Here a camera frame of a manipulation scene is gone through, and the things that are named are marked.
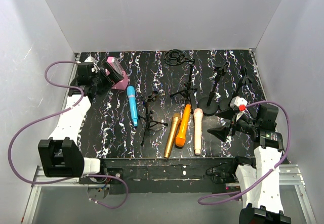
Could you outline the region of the blue microphone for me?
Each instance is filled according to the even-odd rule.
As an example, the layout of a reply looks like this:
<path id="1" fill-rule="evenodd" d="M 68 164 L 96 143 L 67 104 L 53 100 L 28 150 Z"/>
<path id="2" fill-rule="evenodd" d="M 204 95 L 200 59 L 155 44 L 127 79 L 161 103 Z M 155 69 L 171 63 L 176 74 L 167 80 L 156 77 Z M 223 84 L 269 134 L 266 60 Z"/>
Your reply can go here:
<path id="1" fill-rule="evenodd" d="M 131 85 L 127 87 L 127 96 L 129 99 L 130 113 L 131 113 L 133 126 L 137 127 L 138 126 L 138 113 L 137 113 L 137 105 L 136 105 L 136 93 L 135 93 L 134 87 Z"/>

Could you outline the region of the orange microphone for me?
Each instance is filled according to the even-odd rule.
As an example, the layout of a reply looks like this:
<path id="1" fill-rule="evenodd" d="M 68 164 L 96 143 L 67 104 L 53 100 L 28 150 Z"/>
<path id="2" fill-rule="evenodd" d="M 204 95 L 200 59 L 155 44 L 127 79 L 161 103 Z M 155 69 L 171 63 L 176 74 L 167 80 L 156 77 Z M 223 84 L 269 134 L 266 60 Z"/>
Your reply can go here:
<path id="1" fill-rule="evenodd" d="M 179 148 L 184 147 L 184 145 L 186 143 L 186 134 L 187 134 L 188 123 L 189 123 L 189 119 L 190 119 L 190 114 L 191 114 L 191 105 L 186 104 L 183 115 L 182 115 L 183 117 L 182 117 L 182 121 L 180 124 L 179 132 L 175 139 L 175 144 Z"/>

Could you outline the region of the gold microphone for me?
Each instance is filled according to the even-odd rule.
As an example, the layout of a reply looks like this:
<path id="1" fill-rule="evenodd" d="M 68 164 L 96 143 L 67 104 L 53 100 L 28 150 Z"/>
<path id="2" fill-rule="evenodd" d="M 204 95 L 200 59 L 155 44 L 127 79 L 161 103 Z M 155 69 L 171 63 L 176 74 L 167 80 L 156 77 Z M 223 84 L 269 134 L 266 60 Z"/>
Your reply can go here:
<path id="1" fill-rule="evenodd" d="M 167 144 L 166 144 L 165 151 L 164 151 L 164 158 L 167 158 L 167 159 L 170 158 L 174 140 L 175 140 L 176 133 L 178 130 L 178 126 L 180 125 L 181 121 L 182 121 L 181 114 L 178 112 L 174 113 L 174 115 L 172 117 L 171 128 L 170 128 Z"/>

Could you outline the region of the black tripod shock-mount stand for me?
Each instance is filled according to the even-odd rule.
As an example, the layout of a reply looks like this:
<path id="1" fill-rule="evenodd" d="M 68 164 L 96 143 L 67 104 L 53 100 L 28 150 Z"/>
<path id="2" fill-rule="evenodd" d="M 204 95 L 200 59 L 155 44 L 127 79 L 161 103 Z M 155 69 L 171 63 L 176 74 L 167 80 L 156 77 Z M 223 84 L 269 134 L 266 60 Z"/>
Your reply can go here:
<path id="1" fill-rule="evenodd" d="M 191 94 L 197 92 L 198 90 L 198 88 L 192 87 L 192 74 L 195 66 L 195 59 L 185 56 L 184 52 L 179 49 L 172 49 L 166 51 L 163 59 L 164 62 L 171 67 L 180 66 L 183 63 L 188 64 L 189 75 L 188 80 L 184 83 L 184 89 L 176 93 L 170 94 L 170 98 L 172 99 L 177 95 L 181 95 L 186 100 L 186 102 L 191 105 L 191 114 L 193 114 Z"/>

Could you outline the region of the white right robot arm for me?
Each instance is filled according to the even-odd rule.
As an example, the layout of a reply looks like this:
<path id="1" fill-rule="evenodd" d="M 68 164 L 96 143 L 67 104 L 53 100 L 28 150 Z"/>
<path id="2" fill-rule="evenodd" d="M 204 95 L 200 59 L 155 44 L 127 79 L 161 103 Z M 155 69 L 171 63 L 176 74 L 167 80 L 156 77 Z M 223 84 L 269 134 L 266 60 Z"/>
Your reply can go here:
<path id="1" fill-rule="evenodd" d="M 222 141 L 239 131 L 254 142 L 255 160 L 237 156 L 234 162 L 243 201 L 239 223 L 291 223 L 280 198 L 279 165 L 284 146 L 282 135 L 275 130 L 278 107 L 261 103 L 254 119 L 246 118 L 245 110 L 246 106 L 240 105 L 220 111 L 216 115 L 227 119 L 227 123 L 208 129 L 208 133 Z"/>

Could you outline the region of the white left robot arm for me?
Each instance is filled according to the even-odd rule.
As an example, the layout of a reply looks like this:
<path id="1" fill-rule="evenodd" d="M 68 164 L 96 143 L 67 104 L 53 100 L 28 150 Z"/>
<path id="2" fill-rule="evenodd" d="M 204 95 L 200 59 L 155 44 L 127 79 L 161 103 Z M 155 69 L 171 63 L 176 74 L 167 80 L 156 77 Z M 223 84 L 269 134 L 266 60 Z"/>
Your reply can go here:
<path id="1" fill-rule="evenodd" d="M 108 92 L 124 78 L 125 72 L 114 57 L 109 57 L 102 67 L 89 59 L 78 63 L 75 78 L 68 86 L 65 111 L 49 138 L 38 144 L 45 176 L 82 177 L 100 172 L 100 160 L 84 157 L 77 146 L 77 137 L 95 97 Z"/>

